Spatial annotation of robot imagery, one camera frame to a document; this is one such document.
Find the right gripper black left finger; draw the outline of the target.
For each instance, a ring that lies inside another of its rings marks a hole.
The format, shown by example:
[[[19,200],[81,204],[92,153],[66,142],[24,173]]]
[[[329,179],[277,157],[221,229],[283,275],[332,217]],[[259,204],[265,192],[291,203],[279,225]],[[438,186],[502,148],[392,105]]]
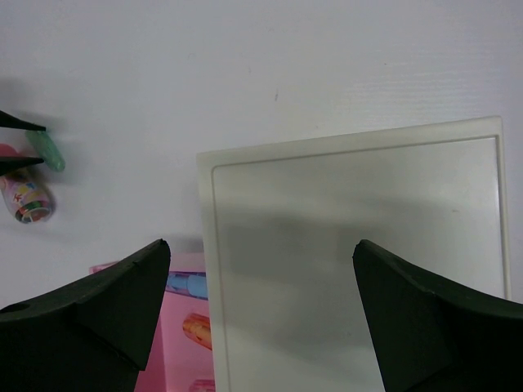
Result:
[[[1,310],[3,391],[133,391],[159,321],[171,252],[120,262]]]

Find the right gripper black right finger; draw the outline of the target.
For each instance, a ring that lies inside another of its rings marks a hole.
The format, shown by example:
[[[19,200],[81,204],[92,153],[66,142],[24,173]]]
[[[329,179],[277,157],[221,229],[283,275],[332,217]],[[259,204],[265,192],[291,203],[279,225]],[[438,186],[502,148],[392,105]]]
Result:
[[[520,391],[522,306],[434,274],[369,240],[354,250],[387,391]]]

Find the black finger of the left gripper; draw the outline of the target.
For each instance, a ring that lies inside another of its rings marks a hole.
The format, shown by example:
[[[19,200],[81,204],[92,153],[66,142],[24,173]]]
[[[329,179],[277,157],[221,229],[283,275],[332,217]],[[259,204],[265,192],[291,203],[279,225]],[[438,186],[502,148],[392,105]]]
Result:
[[[38,165],[44,163],[42,158],[37,157],[1,157],[0,158],[0,172],[13,172],[25,167]]]
[[[0,127],[24,131],[46,131],[44,126],[24,121],[3,111],[0,111]]]

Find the clear tube with pink cap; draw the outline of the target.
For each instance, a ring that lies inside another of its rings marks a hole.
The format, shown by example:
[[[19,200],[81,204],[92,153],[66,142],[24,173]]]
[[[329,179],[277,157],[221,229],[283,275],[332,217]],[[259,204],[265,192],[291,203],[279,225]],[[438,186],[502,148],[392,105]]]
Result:
[[[7,144],[1,144],[1,157],[23,156]],[[13,217],[23,224],[48,219],[54,211],[51,196],[29,172],[29,167],[1,171],[1,193]]]

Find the green cap-shaped clip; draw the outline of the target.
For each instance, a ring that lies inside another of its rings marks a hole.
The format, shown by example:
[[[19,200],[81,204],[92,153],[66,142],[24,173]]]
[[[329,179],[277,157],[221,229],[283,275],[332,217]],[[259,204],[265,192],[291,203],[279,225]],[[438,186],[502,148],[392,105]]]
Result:
[[[65,160],[47,131],[26,131],[25,137],[52,171],[64,171]]]

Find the pink drawer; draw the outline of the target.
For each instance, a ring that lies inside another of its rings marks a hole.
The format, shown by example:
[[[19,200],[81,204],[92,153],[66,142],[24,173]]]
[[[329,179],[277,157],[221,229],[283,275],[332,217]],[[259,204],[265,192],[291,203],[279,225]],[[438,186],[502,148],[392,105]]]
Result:
[[[204,272],[202,253],[174,254],[170,271]],[[188,314],[209,317],[208,300],[166,292],[149,360],[139,373],[136,391],[189,391],[193,381],[214,380],[212,351],[190,340],[182,329]]]

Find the orange cap-shaped clip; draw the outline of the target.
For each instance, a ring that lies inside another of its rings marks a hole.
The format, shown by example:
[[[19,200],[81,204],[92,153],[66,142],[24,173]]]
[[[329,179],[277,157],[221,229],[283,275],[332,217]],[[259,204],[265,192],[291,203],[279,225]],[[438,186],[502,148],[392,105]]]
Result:
[[[201,314],[188,314],[182,323],[185,335],[202,347],[212,350],[210,318]]]

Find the blue cap-shaped clip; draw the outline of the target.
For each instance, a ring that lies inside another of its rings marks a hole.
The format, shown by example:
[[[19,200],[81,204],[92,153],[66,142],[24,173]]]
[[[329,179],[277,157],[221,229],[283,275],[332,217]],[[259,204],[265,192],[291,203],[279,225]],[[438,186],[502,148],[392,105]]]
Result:
[[[207,301],[208,285],[206,274],[204,272],[170,271],[165,291]]]

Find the pink cap-shaped clip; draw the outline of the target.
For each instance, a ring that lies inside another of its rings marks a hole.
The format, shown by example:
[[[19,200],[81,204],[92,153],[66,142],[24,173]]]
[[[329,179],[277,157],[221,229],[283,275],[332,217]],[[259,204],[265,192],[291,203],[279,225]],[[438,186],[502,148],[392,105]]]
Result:
[[[198,379],[192,382],[189,392],[215,392],[216,386],[214,380]]]

